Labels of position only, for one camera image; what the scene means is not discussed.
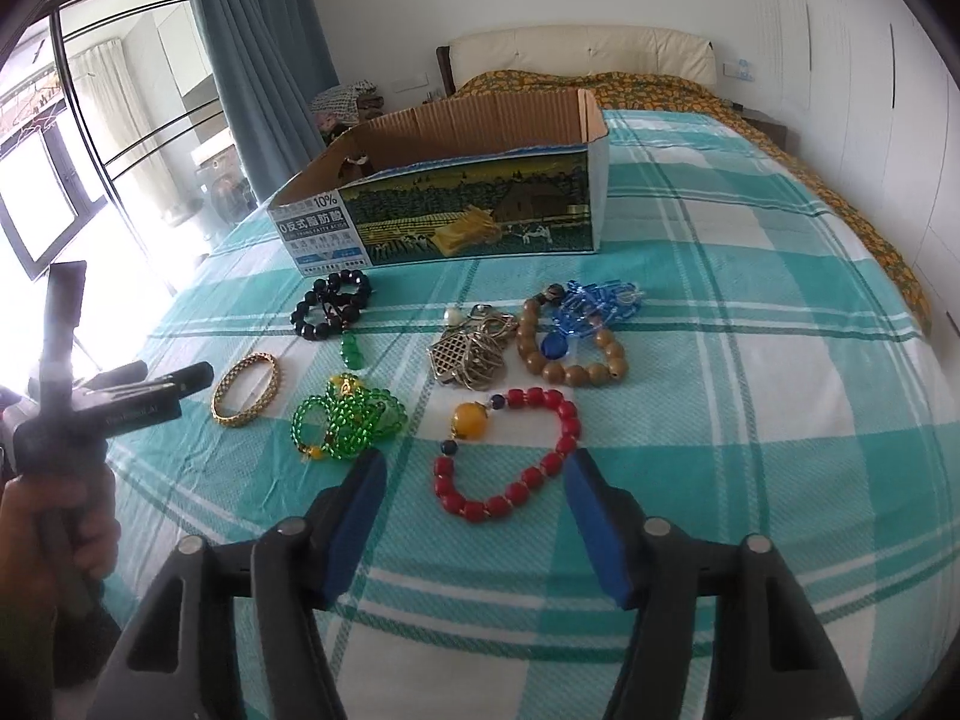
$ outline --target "cardboard box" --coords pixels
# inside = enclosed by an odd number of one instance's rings
[[[270,200],[305,276],[600,247],[610,160],[588,90],[441,100],[350,129]]]

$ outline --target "metal screw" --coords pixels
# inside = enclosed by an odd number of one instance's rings
[[[650,536],[666,536],[670,533],[670,523],[662,517],[650,517],[643,523],[643,530]]]
[[[203,538],[199,536],[185,536],[181,538],[181,542],[176,546],[176,549],[179,549],[181,554],[184,555],[195,555],[195,553],[203,549]]]
[[[765,552],[773,549],[773,547],[773,541],[770,541],[766,536],[760,536],[759,533],[753,533],[747,536],[747,549],[751,552],[756,552],[757,555],[763,555]]]
[[[296,536],[306,530],[306,520],[303,517],[287,517],[277,524],[277,533],[283,536]]]

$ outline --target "nightstand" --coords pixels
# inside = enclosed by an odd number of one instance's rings
[[[747,124],[756,127],[777,146],[786,151],[786,124],[775,122],[774,119],[771,119],[762,111],[755,111],[750,108],[743,108],[737,112],[745,119]]]

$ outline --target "blue foam pad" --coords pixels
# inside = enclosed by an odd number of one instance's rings
[[[323,581],[323,598],[328,605],[332,605],[338,596],[349,589],[386,490],[387,461],[377,452],[370,471],[357,488],[347,512],[330,539]]]
[[[587,547],[587,555],[593,573],[597,575],[603,591],[613,598],[620,608],[627,608],[632,596],[632,585],[627,572],[627,554],[623,539],[613,525],[606,509],[593,491],[587,474],[578,456],[586,456],[593,463],[587,450],[579,449],[563,461],[563,489],[566,502],[573,511],[580,537]]]

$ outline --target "window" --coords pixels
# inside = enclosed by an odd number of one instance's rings
[[[105,370],[254,208],[188,0],[55,8],[0,68],[0,383],[40,355],[51,262],[88,262],[74,370]]]
[[[99,182],[83,181],[74,166],[61,133],[65,108],[62,98],[51,101],[0,145],[0,227],[30,279],[106,204]],[[66,131],[72,138],[69,124]]]
[[[256,208],[189,1],[81,0],[61,26],[97,156],[179,289]]]

